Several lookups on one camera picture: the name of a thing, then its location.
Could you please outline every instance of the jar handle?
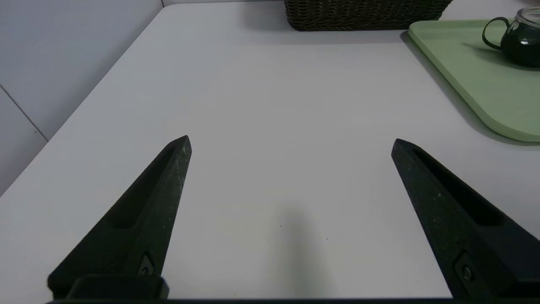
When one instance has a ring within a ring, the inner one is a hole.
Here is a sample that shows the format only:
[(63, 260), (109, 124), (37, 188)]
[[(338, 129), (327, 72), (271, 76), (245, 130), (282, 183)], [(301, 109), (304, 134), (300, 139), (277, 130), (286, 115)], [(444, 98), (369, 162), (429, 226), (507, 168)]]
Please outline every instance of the jar handle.
[(488, 28), (488, 25), (491, 22), (497, 21), (497, 20), (504, 21), (504, 23), (507, 25), (507, 30), (508, 30), (508, 28), (510, 27), (510, 22), (508, 21), (508, 19), (506, 19), (504, 17), (493, 18), (490, 22), (488, 22), (488, 24), (485, 25), (484, 31), (482, 32), (482, 40), (484, 40), (484, 43), (487, 44), (489, 47), (492, 47), (492, 48), (500, 51), (501, 47), (499, 45), (495, 45), (495, 44), (489, 42), (488, 39), (485, 37), (485, 30)]

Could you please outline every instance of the dark jar contents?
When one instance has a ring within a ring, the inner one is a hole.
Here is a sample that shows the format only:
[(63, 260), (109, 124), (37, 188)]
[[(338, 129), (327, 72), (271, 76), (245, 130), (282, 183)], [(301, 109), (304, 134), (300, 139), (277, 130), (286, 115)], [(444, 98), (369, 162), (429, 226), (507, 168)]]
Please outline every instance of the dark jar contents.
[(540, 68), (540, 29), (515, 20), (501, 40), (501, 49), (517, 64)]

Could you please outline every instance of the wicker basket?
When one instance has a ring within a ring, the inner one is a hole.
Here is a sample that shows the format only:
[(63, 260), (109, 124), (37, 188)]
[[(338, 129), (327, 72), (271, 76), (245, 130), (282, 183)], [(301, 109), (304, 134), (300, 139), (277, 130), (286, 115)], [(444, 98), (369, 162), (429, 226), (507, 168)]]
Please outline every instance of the wicker basket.
[(299, 31), (404, 30), (437, 20), (452, 0), (285, 0)]

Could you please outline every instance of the green tray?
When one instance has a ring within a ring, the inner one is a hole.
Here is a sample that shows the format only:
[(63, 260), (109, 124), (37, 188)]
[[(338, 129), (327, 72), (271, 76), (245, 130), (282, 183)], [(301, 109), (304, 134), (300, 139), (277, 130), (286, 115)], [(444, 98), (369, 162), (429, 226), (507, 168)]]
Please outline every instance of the green tray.
[[(420, 21), (409, 35), (442, 75), (493, 131), (520, 141), (540, 142), (540, 69), (508, 61), (482, 42), (488, 20)], [(498, 44), (503, 22), (488, 27)]]

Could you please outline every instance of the white table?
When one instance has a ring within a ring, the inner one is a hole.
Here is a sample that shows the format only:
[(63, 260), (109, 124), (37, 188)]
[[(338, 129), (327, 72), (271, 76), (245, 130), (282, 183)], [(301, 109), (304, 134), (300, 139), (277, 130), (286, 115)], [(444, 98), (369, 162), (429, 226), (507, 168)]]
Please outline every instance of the white table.
[(450, 296), (394, 140), (535, 236), (540, 148), (488, 130), (403, 40), (295, 32), (280, 2), (166, 7), (0, 199), (2, 302), (49, 300), (47, 275), (184, 134), (170, 297)]

